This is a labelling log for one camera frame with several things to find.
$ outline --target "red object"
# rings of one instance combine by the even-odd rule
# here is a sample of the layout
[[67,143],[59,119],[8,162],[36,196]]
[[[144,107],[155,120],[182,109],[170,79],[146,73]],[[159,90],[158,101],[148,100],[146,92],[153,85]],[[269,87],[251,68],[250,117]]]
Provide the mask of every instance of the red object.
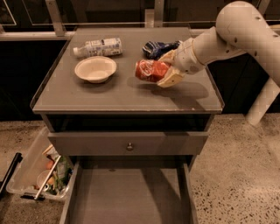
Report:
[[170,64],[152,59],[142,59],[136,63],[135,76],[142,81],[157,82],[165,77]]

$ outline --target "white pole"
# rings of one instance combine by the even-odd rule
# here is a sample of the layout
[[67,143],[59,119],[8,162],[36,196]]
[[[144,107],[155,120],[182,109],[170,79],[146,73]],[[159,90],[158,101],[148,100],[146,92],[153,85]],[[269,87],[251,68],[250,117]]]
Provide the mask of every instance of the white pole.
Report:
[[255,99],[245,119],[252,125],[257,125],[264,114],[280,93],[280,87],[269,78],[264,84],[261,93]]

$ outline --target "speckled floor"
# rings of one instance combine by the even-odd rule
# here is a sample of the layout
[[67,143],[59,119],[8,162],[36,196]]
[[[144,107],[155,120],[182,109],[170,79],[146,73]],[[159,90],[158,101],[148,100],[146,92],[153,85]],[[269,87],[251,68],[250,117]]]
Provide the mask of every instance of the speckled floor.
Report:
[[[0,180],[43,127],[0,122]],[[209,133],[190,174],[199,224],[280,223],[280,114],[265,115],[255,127],[243,115],[217,115]],[[6,193],[0,223],[59,223],[62,207]]]

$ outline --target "gray table surface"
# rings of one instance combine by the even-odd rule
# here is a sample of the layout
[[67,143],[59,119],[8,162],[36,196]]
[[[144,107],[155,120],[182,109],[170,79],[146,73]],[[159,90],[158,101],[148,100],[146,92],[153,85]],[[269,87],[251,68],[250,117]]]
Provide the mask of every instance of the gray table surface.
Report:
[[[116,72],[102,84],[79,79],[75,66],[81,61],[72,49],[87,40],[119,37],[122,55],[111,57]],[[142,47],[148,41],[173,42],[190,38],[188,28],[79,28],[56,66],[33,111],[53,113],[212,113],[222,111],[223,103],[211,74],[203,70],[186,75],[168,88],[135,77],[135,65],[145,59]]]

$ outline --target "floor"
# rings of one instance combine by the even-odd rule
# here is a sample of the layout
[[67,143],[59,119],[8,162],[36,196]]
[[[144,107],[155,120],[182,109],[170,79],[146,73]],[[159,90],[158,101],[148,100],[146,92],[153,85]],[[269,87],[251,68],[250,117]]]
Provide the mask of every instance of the floor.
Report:
[[[25,157],[28,148],[43,127],[45,126],[41,121],[0,122],[0,180],[4,178],[14,154],[19,151]],[[209,134],[208,141],[201,154],[196,158],[190,173],[199,224],[279,224],[280,115],[267,114],[255,127],[246,122],[244,115],[217,115],[210,127]],[[97,176],[84,172],[84,181],[92,183],[91,181],[94,179],[101,183],[91,185],[95,191],[100,191],[100,193],[97,193],[94,202],[90,203],[103,203],[107,209],[107,211],[101,210],[99,207],[98,211],[91,214],[93,218],[91,222],[97,219],[95,223],[110,223],[105,219],[108,211],[113,214],[116,210],[113,204],[104,204],[104,197],[107,195],[111,199],[114,197],[122,199],[122,195],[126,195],[126,187],[132,187],[131,189],[134,189],[139,197],[134,197],[134,195],[129,195],[129,197],[136,203],[128,204],[124,200],[123,204],[126,204],[133,213],[142,200],[150,199],[146,201],[148,207],[142,210],[146,214],[150,214],[152,219],[148,220],[148,216],[138,213],[138,218],[131,223],[178,223],[182,212],[176,208],[176,203],[174,203],[178,201],[179,194],[176,190],[178,183],[173,178],[172,171],[131,172],[138,175],[138,182],[135,183],[131,173],[129,176],[126,173],[127,182],[119,183],[119,188],[115,189],[117,196],[108,196],[109,185],[104,182],[104,177],[113,175],[112,172],[104,171],[104,175]],[[167,177],[170,183],[167,187],[157,185],[157,183],[163,183],[161,181],[163,176]],[[110,179],[114,183],[119,182],[113,177],[106,179]],[[149,181],[155,186],[152,190],[147,188]],[[172,194],[164,194],[163,189],[167,189]],[[0,223],[59,223],[62,207],[63,203],[55,200],[34,201],[21,199],[16,194],[6,193],[0,199]],[[172,211],[172,215],[163,215],[166,211]],[[119,209],[117,213],[118,216],[120,214],[122,214],[122,209]],[[79,218],[77,215],[76,218],[77,223],[88,223],[86,220],[83,221],[82,216]]]

